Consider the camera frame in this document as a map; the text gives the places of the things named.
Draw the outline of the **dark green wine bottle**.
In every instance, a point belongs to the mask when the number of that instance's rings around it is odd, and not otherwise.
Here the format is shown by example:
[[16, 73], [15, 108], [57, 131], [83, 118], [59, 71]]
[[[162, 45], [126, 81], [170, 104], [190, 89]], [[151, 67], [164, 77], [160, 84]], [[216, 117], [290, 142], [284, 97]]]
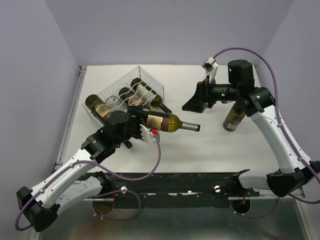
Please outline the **dark green wine bottle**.
[[145, 104], [145, 102], [128, 87], [121, 88], [118, 94], [128, 106], [143, 106]]

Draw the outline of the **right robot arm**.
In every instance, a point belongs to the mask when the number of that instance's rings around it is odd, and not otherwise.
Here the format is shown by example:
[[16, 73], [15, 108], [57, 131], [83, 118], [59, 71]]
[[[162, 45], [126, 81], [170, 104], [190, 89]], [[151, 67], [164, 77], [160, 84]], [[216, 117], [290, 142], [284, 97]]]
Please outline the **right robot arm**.
[[276, 109], [276, 100], [265, 87], [256, 87], [253, 65], [244, 59], [227, 64], [228, 83], [217, 84], [218, 64], [213, 57], [201, 65], [205, 78], [198, 82], [194, 95], [183, 106], [183, 111], [202, 113], [217, 102], [233, 101], [262, 132], [278, 162], [272, 173], [253, 173], [246, 170], [230, 183], [230, 191], [241, 196], [248, 189], [272, 191], [285, 197], [307, 184], [320, 172], [319, 161], [312, 161], [300, 148]]

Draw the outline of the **olive green wine bottle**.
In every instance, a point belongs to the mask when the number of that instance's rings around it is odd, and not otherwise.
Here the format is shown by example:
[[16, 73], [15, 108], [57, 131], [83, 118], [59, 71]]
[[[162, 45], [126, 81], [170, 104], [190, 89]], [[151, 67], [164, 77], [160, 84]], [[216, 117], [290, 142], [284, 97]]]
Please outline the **olive green wine bottle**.
[[175, 114], [159, 111], [148, 111], [146, 127], [168, 133], [179, 129], [199, 132], [201, 128], [199, 124], [181, 121]]

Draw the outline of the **short clear glass bottle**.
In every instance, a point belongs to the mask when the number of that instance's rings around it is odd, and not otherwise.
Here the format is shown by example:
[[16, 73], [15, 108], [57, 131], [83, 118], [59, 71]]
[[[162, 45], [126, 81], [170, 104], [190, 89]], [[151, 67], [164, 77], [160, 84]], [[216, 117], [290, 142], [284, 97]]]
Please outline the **short clear glass bottle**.
[[115, 95], [111, 95], [105, 100], [105, 104], [112, 110], [112, 111], [123, 111], [127, 110], [127, 105], [124, 103], [119, 97]]

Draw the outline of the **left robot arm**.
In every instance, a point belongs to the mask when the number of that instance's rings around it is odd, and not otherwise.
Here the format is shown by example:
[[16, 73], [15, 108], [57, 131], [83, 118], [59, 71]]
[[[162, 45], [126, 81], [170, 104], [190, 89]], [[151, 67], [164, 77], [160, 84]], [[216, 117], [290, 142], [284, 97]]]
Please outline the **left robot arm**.
[[142, 106], [130, 106], [127, 111], [112, 111], [104, 120], [103, 127], [88, 136], [74, 156], [52, 175], [27, 188], [20, 188], [17, 201], [20, 212], [15, 221], [17, 231], [26, 230], [19, 226], [21, 216], [36, 232], [48, 228], [58, 217], [62, 207], [59, 197], [76, 180], [90, 169], [115, 153], [116, 148], [130, 138], [141, 139], [141, 125], [147, 122], [148, 112]]

